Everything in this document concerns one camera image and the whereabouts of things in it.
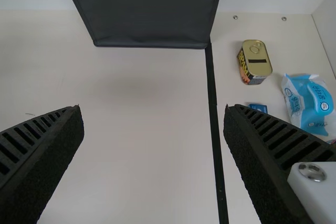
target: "black fabric bag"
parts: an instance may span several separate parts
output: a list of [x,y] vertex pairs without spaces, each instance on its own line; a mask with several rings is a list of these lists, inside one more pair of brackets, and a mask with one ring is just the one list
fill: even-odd
[[99,47],[205,48],[219,0],[73,0]]

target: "black seam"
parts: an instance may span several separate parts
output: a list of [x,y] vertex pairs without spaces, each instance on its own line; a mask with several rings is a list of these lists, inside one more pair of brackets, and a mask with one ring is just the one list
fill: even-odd
[[212,152],[213,152],[214,168],[215,168],[219,224],[228,224],[229,220],[228,220],[227,202],[226,202],[226,194],[225,194],[222,151],[220,148],[221,138],[219,136],[216,82],[215,82],[214,62],[213,62],[211,41],[209,41],[208,46],[205,48],[205,62],[206,62],[206,75],[207,75],[207,85],[208,85],[210,129],[211,129]]

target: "white table surface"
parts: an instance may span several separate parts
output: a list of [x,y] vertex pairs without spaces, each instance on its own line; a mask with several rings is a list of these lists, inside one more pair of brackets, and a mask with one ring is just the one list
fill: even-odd
[[[284,73],[319,74],[336,98],[335,77],[311,15],[287,15],[287,21],[282,21],[282,16],[217,13],[215,19],[211,37],[230,223],[257,224],[260,220],[222,134],[226,104],[265,104],[269,114],[289,122],[280,89]],[[259,39],[266,44],[273,67],[273,74],[258,86],[247,86],[240,79],[236,56],[246,39]]]
[[0,130],[79,104],[38,224],[218,223],[203,50],[96,48],[75,11],[0,12]]

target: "metal bolt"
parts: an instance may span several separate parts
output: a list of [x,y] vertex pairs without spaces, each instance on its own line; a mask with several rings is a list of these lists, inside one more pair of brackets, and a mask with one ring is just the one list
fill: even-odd
[[299,165],[299,172],[306,178],[321,182],[327,179],[327,174],[318,165],[314,163],[302,163]]

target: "blue plastic packaging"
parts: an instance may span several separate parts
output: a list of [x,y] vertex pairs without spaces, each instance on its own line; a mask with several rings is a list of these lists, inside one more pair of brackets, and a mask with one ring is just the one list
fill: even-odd
[[249,105],[249,107],[251,109],[258,110],[258,111],[261,111],[261,112],[264,112],[264,113],[268,114],[266,105],[251,103]]
[[336,135],[332,96],[317,74],[290,77],[281,83],[290,121],[311,134]]

